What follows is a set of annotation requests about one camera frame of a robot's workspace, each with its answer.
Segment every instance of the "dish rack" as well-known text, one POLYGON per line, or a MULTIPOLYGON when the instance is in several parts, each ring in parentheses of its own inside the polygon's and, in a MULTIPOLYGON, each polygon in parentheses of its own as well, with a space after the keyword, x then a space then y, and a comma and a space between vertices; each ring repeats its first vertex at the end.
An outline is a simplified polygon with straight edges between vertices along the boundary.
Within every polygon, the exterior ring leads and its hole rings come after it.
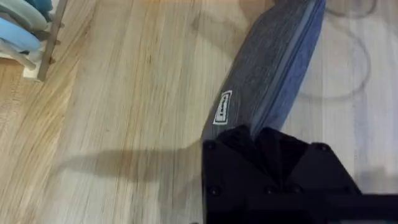
POLYGON ((53 49, 58 42, 58 31, 63 27, 62 16, 66 4, 67 0, 52 0, 53 10, 50 11, 52 20, 48 23, 47 28, 41 31, 44 34, 44 40, 41 41, 42 46, 40 50, 24 54, 23 52, 15 51, 8 43, 0 40, 0 49, 2 49, 0 58, 18 61, 24 66, 22 72, 24 78, 43 82, 49 65, 52 62, 51 55, 53 49))

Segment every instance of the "gray fabric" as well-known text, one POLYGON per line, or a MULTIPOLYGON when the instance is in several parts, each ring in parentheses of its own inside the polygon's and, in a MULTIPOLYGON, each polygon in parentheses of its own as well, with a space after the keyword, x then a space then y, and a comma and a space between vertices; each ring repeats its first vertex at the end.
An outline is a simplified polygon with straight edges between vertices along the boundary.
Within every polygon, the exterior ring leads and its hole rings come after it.
POLYGON ((324 10, 325 0, 280 1, 257 19, 210 112, 203 140, 242 124, 253 134, 260 127, 282 126, 307 71, 324 10), (227 91, 232 91, 229 105, 220 104, 227 91), (219 105, 227 112, 226 124, 213 124, 219 105))

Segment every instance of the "blue plate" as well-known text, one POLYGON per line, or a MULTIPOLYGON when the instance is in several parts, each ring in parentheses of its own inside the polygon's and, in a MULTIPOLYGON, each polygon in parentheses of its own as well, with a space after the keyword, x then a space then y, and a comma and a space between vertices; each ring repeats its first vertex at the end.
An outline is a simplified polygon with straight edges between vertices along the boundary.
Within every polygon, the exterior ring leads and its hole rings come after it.
POLYGON ((2 18, 0 18, 0 38, 9 42, 18 51, 36 51, 41 47, 40 41, 30 32, 2 18))

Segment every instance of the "wooden floor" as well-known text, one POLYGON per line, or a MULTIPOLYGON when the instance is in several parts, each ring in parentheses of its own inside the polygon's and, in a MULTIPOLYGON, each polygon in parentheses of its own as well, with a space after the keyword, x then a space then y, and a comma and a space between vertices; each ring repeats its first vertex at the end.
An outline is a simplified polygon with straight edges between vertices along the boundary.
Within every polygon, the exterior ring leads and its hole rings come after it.
MULTIPOLYGON (((329 0, 284 131, 398 192, 398 1, 329 0)), ((45 83, 0 61, 0 223, 202 223, 201 130, 272 0, 68 0, 45 83)))

